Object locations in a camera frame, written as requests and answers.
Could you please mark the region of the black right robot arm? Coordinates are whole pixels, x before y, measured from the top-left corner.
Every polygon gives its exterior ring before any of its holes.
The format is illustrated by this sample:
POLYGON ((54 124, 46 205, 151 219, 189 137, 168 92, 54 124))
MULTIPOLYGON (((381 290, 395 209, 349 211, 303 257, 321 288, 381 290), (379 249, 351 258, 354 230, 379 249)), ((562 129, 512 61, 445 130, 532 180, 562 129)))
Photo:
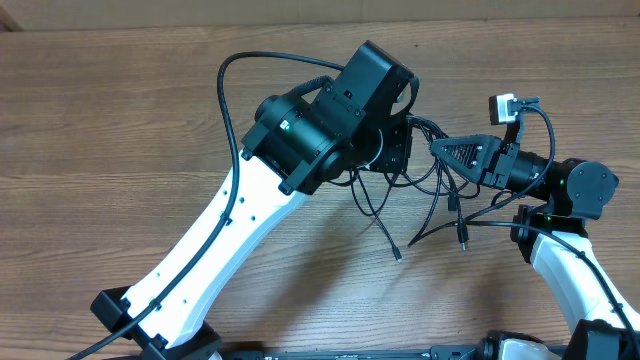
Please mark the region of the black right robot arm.
POLYGON ((505 223, 553 294, 571 333, 566 359, 636 359, 639 314, 597 262, 585 225, 601 217, 619 180, 605 165, 563 162, 490 135, 439 139, 432 154, 481 186, 540 200, 505 223))

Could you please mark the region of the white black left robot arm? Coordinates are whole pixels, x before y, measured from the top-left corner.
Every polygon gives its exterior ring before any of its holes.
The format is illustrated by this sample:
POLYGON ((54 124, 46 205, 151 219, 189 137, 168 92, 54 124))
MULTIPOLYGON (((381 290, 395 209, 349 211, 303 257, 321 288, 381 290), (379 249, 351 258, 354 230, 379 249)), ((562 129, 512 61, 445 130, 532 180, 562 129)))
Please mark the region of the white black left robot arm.
POLYGON ((215 197, 168 255, 131 286, 104 290, 91 310, 111 339, 145 359, 212 359, 206 315, 261 240, 322 184, 344 172, 405 171, 418 78, 372 42, 337 76, 266 98, 254 125, 232 139, 232 167, 215 197))

